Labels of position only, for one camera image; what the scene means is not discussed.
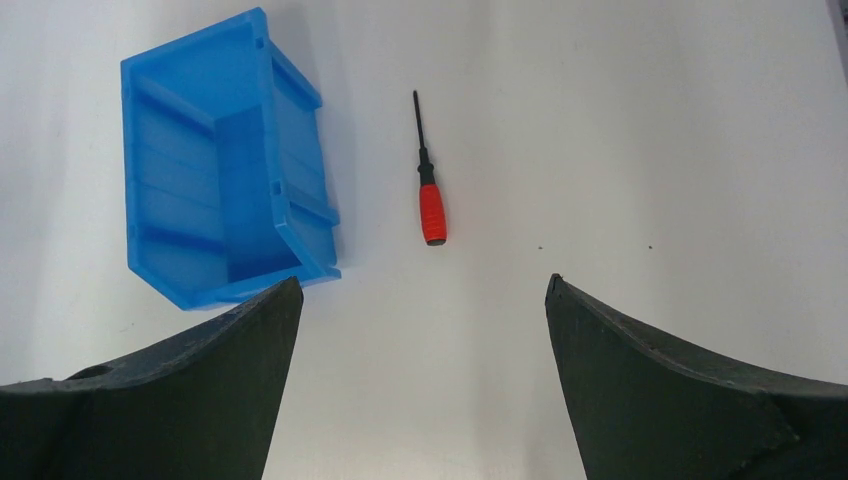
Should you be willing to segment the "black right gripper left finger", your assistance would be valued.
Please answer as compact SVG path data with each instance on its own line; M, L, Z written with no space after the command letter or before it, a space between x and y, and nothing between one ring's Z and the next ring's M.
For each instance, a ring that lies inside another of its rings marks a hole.
M75 375L1 389L5 479L259 479L303 292L232 310Z

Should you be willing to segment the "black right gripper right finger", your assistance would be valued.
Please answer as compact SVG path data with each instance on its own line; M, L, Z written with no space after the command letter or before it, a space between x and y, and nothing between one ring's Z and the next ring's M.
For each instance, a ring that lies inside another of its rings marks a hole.
M847 388L751 365L550 278L546 317L590 479L843 479Z

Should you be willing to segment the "red handled screwdriver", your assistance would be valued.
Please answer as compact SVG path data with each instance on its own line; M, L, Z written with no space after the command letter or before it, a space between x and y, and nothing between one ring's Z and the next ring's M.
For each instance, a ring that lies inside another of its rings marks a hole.
M428 246L441 246L447 241L447 221L434 165L426 147L418 92L413 92L416 128L419 141L419 211L423 238Z

